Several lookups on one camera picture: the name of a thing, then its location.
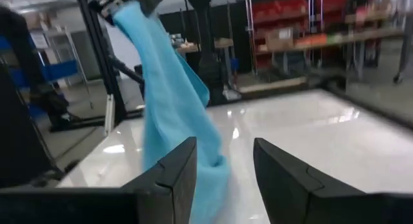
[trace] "ceiling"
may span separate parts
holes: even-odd
[[[19,13],[27,13],[55,7],[64,7],[66,5],[75,5],[76,0],[0,0],[0,3]]]

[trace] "cardboard box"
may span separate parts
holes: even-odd
[[[372,8],[376,11],[390,12],[392,10],[392,2],[391,0],[382,0],[373,4]]]
[[[366,21],[381,21],[388,19],[392,15],[391,6],[383,4],[383,6],[374,5],[367,8],[358,8],[355,15],[346,16],[346,22],[364,23]]]
[[[279,28],[265,34],[265,44],[269,51],[288,50],[294,47],[293,28]]]

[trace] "black pole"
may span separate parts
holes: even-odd
[[[115,126],[126,118],[126,108],[123,102],[121,91],[117,84],[116,73],[108,58],[109,52],[99,20],[95,12],[88,8],[88,0],[77,0],[86,25],[90,41],[93,46],[99,71],[103,78],[103,83],[108,94],[114,95],[115,101]]]
[[[110,62],[113,64],[113,66],[118,69],[120,72],[124,73],[127,75],[131,80],[135,81],[138,84],[145,84],[145,81],[143,80],[142,76],[139,75],[137,72],[134,72],[130,68],[128,68],[122,61],[120,61],[117,57],[115,56],[109,56]]]
[[[209,26],[208,8],[195,9],[199,40],[201,42],[201,60],[199,60],[198,75],[210,91],[210,104],[216,105],[224,102],[223,78],[221,69],[214,54],[214,39]]]
[[[405,32],[403,33],[403,44],[401,45],[399,71],[403,72],[408,64],[409,55],[412,51],[413,17],[406,15]]]

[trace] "shelving unit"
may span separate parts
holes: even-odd
[[[343,23],[347,0],[245,0],[248,32],[252,52],[252,71],[258,74],[272,66],[274,54],[260,50],[265,46],[265,33],[283,27],[299,29],[299,36],[319,34],[332,25]],[[325,45],[331,50],[320,52],[321,58],[336,50],[337,45]],[[306,61],[313,61],[313,49],[304,52]]]

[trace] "black wall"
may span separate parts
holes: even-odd
[[[248,38],[247,27],[247,11],[244,1],[230,4],[231,11],[231,23],[232,23],[232,35],[234,40],[235,55],[239,60],[239,72],[251,71],[251,55],[250,55],[250,43]],[[191,18],[191,23],[188,22],[186,11],[183,11],[185,20],[186,37],[190,42],[196,42],[197,26],[196,17],[193,10],[188,11]],[[212,33],[214,38],[230,37],[228,26],[227,6],[215,6],[210,9]],[[184,34],[183,25],[181,22],[180,12],[171,14],[163,14],[160,17],[163,26],[170,34]],[[186,55],[186,59],[189,65],[196,71],[197,64],[199,62],[199,53],[191,53]]]

